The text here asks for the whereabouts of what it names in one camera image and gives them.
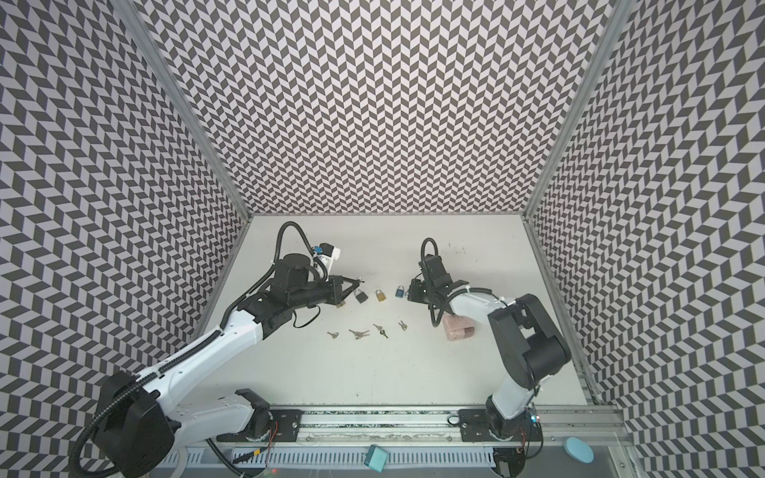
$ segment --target blue soap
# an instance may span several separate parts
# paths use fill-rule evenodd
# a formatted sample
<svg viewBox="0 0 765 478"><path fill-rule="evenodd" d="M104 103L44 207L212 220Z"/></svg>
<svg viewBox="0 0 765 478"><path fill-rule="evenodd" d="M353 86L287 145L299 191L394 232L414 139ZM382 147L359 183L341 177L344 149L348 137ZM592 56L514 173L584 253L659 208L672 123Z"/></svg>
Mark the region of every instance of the blue soap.
<svg viewBox="0 0 765 478"><path fill-rule="evenodd" d="M382 473L386 461L388 461L388 452L376 445L372 445L369 447L369 453L366 454L364 464L377 473Z"/></svg>
<svg viewBox="0 0 765 478"><path fill-rule="evenodd" d="M578 438L571 437L567 439L563 444L563 449L566 450L566 453L571 458L582 463L592 463L592 459L595 458L590 445Z"/></svg>

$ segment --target chevron patterned wallpaper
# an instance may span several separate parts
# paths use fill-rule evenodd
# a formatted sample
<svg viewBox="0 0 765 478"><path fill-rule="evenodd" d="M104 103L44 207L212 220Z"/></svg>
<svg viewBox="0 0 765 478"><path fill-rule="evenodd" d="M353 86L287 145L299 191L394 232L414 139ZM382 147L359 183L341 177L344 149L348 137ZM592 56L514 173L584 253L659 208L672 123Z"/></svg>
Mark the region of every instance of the chevron patterned wallpaper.
<svg viewBox="0 0 765 478"><path fill-rule="evenodd" d="M0 470L43 476L104 375L190 338L241 219L105 2L0 25Z"/></svg>
<svg viewBox="0 0 765 478"><path fill-rule="evenodd" d="M535 224L652 476L765 476L765 5L646 0Z"/></svg>
<svg viewBox="0 0 765 478"><path fill-rule="evenodd" d="M259 213L521 210L613 0L144 0Z"/></svg>

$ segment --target light blue oval object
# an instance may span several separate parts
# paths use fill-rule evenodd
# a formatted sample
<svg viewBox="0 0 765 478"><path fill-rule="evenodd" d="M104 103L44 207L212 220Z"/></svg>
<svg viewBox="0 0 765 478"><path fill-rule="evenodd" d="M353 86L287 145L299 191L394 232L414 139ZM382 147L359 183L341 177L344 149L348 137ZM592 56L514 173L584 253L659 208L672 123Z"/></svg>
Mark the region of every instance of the light blue oval object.
<svg viewBox="0 0 765 478"><path fill-rule="evenodd" d="M563 444L563 449L571 458L582 463L592 463L592 459L595 458L590 445L578 438L570 437L567 439Z"/></svg>

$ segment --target white cable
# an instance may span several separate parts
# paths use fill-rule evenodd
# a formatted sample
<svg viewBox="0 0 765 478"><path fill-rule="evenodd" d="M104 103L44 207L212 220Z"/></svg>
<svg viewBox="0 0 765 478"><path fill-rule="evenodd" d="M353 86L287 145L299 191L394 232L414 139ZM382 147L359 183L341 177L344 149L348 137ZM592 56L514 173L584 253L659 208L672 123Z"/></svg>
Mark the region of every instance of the white cable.
<svg viewBox="0 0 765 478"><path fill-rule="evenodd" d="M181 475L186 470L186 465L189 463L189 450L186 447L178 448L178 465L175 466L173 474L170 478L181 478Z"/></svg>

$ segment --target red wire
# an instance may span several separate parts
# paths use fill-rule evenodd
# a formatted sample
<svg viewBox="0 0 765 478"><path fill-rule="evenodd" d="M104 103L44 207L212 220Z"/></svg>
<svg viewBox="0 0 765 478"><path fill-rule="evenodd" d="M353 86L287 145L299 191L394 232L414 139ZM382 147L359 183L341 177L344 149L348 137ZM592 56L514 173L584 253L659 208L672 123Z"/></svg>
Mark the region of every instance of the red wire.
<svg viewBox="0 0 765 478"><path fill-rule="evenodd" d="M267 453L265 454L265 467L269 467L269 458L271 457L271 442L274 441L274 437L276 436L276 432L279 431L279 422L276 422L276 428L274 429L274 433L271 434L271 437L269 438L269 448Z"/></svg>

